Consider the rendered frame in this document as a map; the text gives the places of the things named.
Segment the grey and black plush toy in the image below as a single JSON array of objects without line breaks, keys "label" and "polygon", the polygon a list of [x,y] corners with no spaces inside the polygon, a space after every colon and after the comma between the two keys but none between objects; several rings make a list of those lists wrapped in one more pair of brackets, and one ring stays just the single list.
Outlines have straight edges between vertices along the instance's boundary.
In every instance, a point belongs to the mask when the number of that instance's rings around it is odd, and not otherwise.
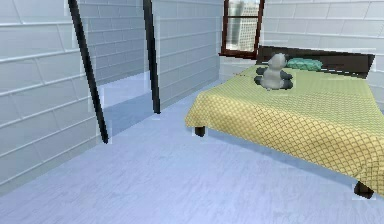
[{"label": "grey and black plush toy", "polygon": [[274,53],[268,61],[268,66],[265,68],[257,68],[257,76],[254,82],[267,90],[288,90],[293,87],[291,74],[283,71],[287,65],[287,55],[283,53]]}]

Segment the dark red framed window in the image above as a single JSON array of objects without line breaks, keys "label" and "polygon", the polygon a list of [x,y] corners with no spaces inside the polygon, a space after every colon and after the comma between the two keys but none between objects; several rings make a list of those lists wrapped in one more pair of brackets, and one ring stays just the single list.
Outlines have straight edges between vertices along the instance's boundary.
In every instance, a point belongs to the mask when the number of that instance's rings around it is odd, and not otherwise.
[{"label": "dark red framed window", "polygon": [[220,56],[255,60],[265,0],[224,0]]}]

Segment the bed with yellow green cover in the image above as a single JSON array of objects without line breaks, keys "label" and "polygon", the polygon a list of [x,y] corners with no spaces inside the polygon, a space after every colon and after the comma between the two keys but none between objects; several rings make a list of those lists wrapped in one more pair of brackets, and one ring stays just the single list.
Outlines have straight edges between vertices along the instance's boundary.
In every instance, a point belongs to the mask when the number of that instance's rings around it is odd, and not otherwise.
[{"label": "bed with yellow green cover", "polygon": [[214,129],[321,165],[356,179],[355,194],[384,197],[384,114],[366,81],[373,55],[283,47],[322,66],[290,69],[292,88],[268,91],[254,79],[275,50],[260,47],[255,65],[200,92],[186,125],[198,136]]}]

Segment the teal pillow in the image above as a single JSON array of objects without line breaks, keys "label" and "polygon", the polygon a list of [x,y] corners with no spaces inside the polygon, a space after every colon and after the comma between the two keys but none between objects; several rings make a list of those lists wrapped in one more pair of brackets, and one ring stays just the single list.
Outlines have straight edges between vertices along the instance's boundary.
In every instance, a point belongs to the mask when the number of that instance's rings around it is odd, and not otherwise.
[{"label": "teal pillow", "polygon": [[323,63],[319,60],[292,58],[288,61],[287,66],[292,69],[319,71]]}]

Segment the black doorway frame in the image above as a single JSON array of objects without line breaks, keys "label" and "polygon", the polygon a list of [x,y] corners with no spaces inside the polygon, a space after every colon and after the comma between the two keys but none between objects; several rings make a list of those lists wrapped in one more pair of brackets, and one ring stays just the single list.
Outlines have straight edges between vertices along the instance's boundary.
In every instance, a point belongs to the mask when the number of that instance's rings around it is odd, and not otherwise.
[{"label": "black doorway frame", "polygon": [[[109,135],[107,132],[107,126],[104,118],[103,109],[100,102],[99,92],[97,89],[93,67],[89,55],[87,41],[84,34],[83,23],[80,16],[79,6],[77,0],[68,0],[69,10],[73,21],[73,26],[76,33],[78,46],[80,49],[80,55],[84,65],[84,70],[87,77],[87,82],[94,106],[95,114],[98,121],[99,131],[101,134],[102,141],[107,144]],[[161,101],[159,96],[159,85],[158,85],[158,74],[157,74],[157,63],[156,63],[156,46],[155,46],[155,35],[153,25],[153,14],[152,14],[152,0],[143,0],[143,12],[144,12],[144,23],[145,23],[145,35],[147,42],[147,52],[149,60],[150,80],[151,80],[151,93],[153,102],[153,111],[156,114],[161,113]]]}]

